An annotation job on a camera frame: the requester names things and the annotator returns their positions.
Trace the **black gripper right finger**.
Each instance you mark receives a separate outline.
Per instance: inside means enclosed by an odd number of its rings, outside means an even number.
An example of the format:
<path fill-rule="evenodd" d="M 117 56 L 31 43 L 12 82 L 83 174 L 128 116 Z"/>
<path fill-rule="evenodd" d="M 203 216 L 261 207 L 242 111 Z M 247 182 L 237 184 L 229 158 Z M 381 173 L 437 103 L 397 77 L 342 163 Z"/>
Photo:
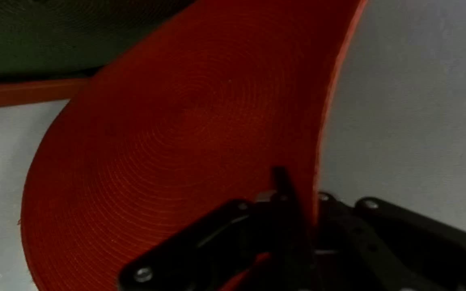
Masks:
<path fill-rule="evenodd" d="M 397 203 L 321 195 L 305 218 L 284 168 L 274 171 L 285 244 L 276 255 L 289 291 L 466 291 L 466 231 Z"/>

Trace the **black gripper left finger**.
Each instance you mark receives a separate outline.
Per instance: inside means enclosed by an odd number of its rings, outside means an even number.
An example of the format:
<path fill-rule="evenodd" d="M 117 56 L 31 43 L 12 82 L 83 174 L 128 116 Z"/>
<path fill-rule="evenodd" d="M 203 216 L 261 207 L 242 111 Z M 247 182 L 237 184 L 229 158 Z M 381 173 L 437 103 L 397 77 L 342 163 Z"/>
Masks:
<path fill-rule="evenodd" d="M 269 250 L 268 203 L 234 199 L 130 260 L 119 291 L 217 291 Z"/>

